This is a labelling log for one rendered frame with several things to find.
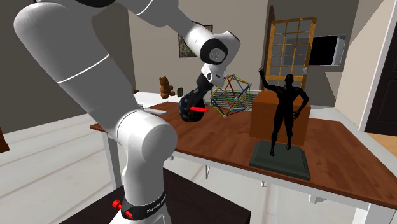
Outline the brown box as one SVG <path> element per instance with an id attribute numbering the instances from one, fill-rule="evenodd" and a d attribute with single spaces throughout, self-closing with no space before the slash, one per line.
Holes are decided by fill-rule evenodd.
<path id="1" fill-rule="evenodd" d="M 274 116 L 279 100 L 275 92 L 262 91 L 253 101 L 251 110 L 251 126 L 249 135 L 266 141 L 271 141 L 271 135 L 274 129 Z M 300 113 L 300 116 L 294 120 L 293 137 L 291 144 L 293 146 L 303 146 L 309 122 L 311 106 L 307 104 Z"/>

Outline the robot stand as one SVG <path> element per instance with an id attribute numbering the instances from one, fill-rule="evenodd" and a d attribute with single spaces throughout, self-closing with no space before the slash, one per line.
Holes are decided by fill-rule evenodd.
<path id="1" fill-rule="evenodd" d="M 250 223 L 249 210 L 168 169 L 164 169 L 164 187 L 172 224 Z M 123 196 L 121 186 L 60 224 L 109 224 L 116 215 L 111 203 Z"/>

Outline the colourful rod polyhedron toy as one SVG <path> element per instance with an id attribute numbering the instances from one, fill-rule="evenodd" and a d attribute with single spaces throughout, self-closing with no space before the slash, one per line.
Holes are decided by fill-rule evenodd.
<path id="1" fill-rule="evenodd" d="M 249 110 L 251 108 L 251 83 L 238 77 L 236 74 L 224 77 L 225 86 L 215 86 L 211 90 L 211 103 L 223 118 L 234 113 Z"/>

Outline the dark door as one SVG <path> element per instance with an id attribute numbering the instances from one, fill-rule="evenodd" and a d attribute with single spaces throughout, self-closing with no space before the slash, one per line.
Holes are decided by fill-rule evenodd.
<path id="1" fill-rule="evenodd" d="M 365 132 L 397 136 L 397 25 L 387 52 Z"/>

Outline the black human figure statue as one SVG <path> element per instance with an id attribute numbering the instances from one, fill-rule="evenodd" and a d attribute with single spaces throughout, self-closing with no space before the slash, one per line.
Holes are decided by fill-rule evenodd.
<path id="1" fill-rule="evenodd" d="M 293 125 L 309 97 L 300 87 L 294 87 L 294 76 L 287 74 L 285 85 L 270 85 L 265 79 L 262 68 L 258 70 L 263 86 L 275 92 L 278 103 L 272 123 L 258 127 L 257 131 L 271 130 L 270 140 L 255 143 L 249 165 L 294 178 L 311 179 L 305 152 L 301 147 L 292 145 Z"/>

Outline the wooden framed glass door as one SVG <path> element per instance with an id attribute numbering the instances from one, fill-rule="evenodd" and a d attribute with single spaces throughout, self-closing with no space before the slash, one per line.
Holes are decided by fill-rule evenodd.
<path id="1" fill-rule="evenodd" d="M 294 85 L 305 88 L 316 22 L 316 17 L 271 22 L 265 69 L 270 84 L 279 85 L 292 74 Z"/>

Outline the brown teddy bear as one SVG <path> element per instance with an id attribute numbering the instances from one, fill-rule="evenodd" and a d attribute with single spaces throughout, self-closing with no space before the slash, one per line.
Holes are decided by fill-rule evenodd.
<path id="1" fill-rule="evenodd" d="M 160 83 L 160 96 L 163 99 L 168 98 L 169 96 L 175 96 L 175 91 L 173 91 L 173 86 L 169 85 L 169 81 L 166 76 L 159 77 Z"/>

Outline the white elongated object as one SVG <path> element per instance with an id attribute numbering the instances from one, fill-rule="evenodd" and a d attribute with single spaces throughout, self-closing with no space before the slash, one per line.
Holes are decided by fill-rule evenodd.
<path id="1" fill-rule="evenodd" d="M 164 111 L 164 110 L 158 110 L 158 109 L 153 109 L 153 108 L 145 108 L 145 107 L 142 107 L 142 109 L 145 112 L 151 113 L 151 114 L 154 114 L 154 115 L 166 115 L 167 114 L 167 112 Z"/>

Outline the black screen white frame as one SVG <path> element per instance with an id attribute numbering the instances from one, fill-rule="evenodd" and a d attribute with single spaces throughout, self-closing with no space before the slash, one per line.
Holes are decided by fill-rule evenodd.
<path id="1" fill-rule="evenodd" d="M 346 35 L 315 36 L 311 49 L 311 66 L 339 66 L 342 63 Z"/>

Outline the black round object red bar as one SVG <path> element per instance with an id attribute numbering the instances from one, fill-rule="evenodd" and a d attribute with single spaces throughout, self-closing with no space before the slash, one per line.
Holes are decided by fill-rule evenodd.
<path id="1" fill-rule="evenodd" d="M 185 122 L 197 122 L 200 121 L 204 116 L 204 112 L 191 111 L 188 108 L 188 103 L 190 102 L 191 98 L 192 94 L 187 93 L 179 101 L 179 115 L 181 119 Z"/>

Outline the wall picture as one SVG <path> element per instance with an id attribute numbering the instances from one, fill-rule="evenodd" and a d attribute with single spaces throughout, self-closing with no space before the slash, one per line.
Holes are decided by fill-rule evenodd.
<path id="1" fill-rule="evenodd" d="M 184 38 L 178 35 L 178 54 L 179 58 L 192 58 L 197 57 L 186 44 Z"/>

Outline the wooden table white frame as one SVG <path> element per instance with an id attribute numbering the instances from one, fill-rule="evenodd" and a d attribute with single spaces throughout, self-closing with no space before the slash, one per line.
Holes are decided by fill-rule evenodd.
<path id="1" fill-rule="evenodd" d="M 270 132 L 259 119 L 263 106 L 226 118 L 210 107 L 197 123 L 183 122 L 176 102 L 154 108 L 167 112 L 164 120 L 178 133 L 176 157 L 308 193 L 313 202 L 321 197 L 355 207 L 354 224 L 390 224 L 397 218 L 397 176 L 341 122 L 303 113 L 307 131 L 299 145 L 311 176 L 306 181 L 250 166 L 258 142 L 251 131 Z"/>

